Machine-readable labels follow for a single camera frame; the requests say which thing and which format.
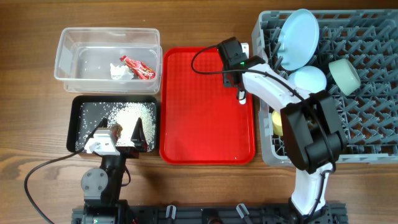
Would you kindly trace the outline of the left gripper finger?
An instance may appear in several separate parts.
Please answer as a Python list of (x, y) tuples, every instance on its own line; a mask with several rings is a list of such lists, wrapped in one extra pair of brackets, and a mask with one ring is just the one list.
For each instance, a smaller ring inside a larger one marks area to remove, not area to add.
[(94, 133), (99, 129), (99, 128), (107, 128), (108, 127), (108, 119), (103, 118), (94, 128), (94, 130), (91, 132), (91, 135), (93, 136)]
[(131, 141), (134, 143), (135, 146), (147, 146), (146, 137), (144, 134), (144, 129), (142, 126), (142, 119), (138, 118), (136, 125), (134, 127)]

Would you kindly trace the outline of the brown food scrap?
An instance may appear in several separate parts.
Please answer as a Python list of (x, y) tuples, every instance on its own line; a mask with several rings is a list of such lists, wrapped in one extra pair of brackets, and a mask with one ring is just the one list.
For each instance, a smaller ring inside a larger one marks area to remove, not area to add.
[(121, 132), (123, 130), (122, 126), (120, 124), (116, 123), (111, 129), (112, 129), (113, 136), (116, 139), (119, 139), (121, 137)]

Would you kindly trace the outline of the white rice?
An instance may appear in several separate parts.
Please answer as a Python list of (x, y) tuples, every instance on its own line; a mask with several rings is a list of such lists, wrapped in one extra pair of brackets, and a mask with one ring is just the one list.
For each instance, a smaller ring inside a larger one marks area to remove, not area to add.
[(72, 148), (81, 149), (86, 138), (104, 118), (108, 120), (109, 127), (120, 126), (121, 128), (116, 146), (133, 147), (131, 137), (137, 120), (141, 119), (148, 150), (153, 151), (156, 145), (156, 115), (155, 103), (82, 103), (77, 119), (77, 133), (72, 135)]

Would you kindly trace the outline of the white plastic spoon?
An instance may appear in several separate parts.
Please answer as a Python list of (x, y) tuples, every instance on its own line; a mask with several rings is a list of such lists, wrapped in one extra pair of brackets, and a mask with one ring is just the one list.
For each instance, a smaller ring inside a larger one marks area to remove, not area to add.
[(239, 103), (241, 105), (245, 105), (246, 104), (246, 98), (243, 98), (243, 99), (239, 100)]

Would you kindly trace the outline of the white tissue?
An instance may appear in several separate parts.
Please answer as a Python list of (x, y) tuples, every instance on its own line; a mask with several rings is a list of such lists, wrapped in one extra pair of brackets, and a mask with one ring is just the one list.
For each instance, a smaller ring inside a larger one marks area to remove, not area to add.
[(132, 80), (134, 78), (134, 73), (127, 65), (114, 66), (111, 63), (110, 74), (113, 80)]

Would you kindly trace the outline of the yellow cup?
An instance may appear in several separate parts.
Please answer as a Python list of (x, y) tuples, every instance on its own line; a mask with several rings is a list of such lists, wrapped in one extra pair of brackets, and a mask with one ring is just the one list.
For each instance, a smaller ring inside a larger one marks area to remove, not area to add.
[(282, 120), (280, 114), (276, 111), (273, 111), (271, 114), (271, 118), (272, 118), (273, 133), (278, 136), (282, 136), (283, 130), (282, 130)]

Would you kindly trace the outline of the red snack wrapper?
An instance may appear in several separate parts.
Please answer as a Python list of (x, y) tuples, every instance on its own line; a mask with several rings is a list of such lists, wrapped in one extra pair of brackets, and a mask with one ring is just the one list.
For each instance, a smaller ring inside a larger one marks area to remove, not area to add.
[(153, 80), (156, 76), (155, 71), (139, 60), (133, 60), (126, 55), (120, 58), (127, 67), (134, 72), (141, 80)]

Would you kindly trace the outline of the large light blue plate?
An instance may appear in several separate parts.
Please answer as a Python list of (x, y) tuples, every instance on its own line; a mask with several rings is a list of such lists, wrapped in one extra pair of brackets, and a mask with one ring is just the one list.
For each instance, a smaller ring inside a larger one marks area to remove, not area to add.
[(307, 9), (294, 11), (285, 21), (279, 34), (281, 66), (292, 71), (305, 66), (318, 45), (320, 28), (316, 17)]

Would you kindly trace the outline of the small light blue bowl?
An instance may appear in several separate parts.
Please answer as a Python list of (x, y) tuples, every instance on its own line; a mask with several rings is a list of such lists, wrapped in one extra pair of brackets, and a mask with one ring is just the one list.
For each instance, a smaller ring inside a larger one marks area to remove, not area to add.
[(326, 89), (325, 74), (319, 68), (314, 66), (304, 66), (296, 70), (289, 75), (288, 81), (295, 86), (312, 93), (318, 93), (319, 91)]

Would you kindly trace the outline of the green bowl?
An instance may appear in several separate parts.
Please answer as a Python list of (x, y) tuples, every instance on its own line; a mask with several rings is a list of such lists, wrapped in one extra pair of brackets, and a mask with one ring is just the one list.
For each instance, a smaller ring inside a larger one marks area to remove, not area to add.
[(348, 59), (339, 59), (328, 64), (330, 73), (344, 95), (350, 95), (361, 85), (356, 69)]

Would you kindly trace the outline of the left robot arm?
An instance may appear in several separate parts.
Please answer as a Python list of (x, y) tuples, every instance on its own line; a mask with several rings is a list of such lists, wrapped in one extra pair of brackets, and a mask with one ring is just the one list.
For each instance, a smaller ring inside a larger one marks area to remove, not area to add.
[(81, 179), (84, 191), (84, 207), (81, 215), (74, 214), (73, 223), (116, 224), (138, 223), (139, 220), (126, 200), (119, 198), (123, 175), (127, 172), (126, 159), (137, 158), (140, 152), (148, 151), (148, 144), (137, 119), (131, 135), (133, 147), (116, 147), (121, 128), (108, 127), (108, 120), (102, 119), (86, 139), (84, 150), (101, 157), (98, 168), (88, 170)]

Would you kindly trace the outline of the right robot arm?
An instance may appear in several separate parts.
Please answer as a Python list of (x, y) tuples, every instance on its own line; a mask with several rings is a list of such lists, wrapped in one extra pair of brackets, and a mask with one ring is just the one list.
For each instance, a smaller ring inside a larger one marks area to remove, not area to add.
[(241, 54), (222, 62), (231, 83), (280, 114), (285, 150), (296, 168), (290, 221), (313, 221), (325, 206), (327, 178), (347, 144), (334, 99), (325, 90), (312, 93), (289, 83), (258, 56)]

